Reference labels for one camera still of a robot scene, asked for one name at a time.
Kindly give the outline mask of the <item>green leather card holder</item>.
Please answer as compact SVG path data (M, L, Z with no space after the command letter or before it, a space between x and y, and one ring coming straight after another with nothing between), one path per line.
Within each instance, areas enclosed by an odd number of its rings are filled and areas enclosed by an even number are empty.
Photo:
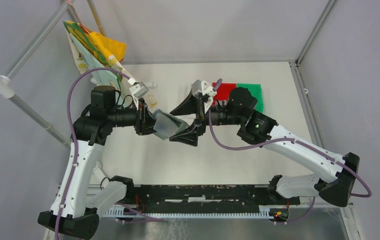
M167 140L189 127L186 121L161 109L155 110L151 116L155 120L153 134L162 140Z

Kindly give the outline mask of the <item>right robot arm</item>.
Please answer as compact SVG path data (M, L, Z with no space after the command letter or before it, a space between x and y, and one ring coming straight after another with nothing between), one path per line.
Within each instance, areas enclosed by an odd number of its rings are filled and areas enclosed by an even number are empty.
M244 149L264 148L281 154L310 170L309 175L276 175L267 187L267 199L280 204L293 197L319 197L327 203L346 207L359 179L360 159L354 153L332 153L291 133L276 120L255 110L257 99L244 87L229 93L225 105L215 105L213 98L189 93L171 111L173 116L195 115L193 123L170 137L170 141L197 146L206 129L214 126L238 126Z

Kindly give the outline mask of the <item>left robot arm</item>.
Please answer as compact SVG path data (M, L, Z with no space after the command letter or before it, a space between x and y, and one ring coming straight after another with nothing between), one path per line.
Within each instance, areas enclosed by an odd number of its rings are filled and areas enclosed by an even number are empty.
M72 124L70 158L55 201L39 213L37 222L60 234L90 240L101 217L117 202L131 203L137 195L129 177L113 176L99 193L87 196L96 162L115 127L134 127L140 136L153 134L155 120L143 98L134 99L133 108L116 102L116 89L96 86L90 104Z

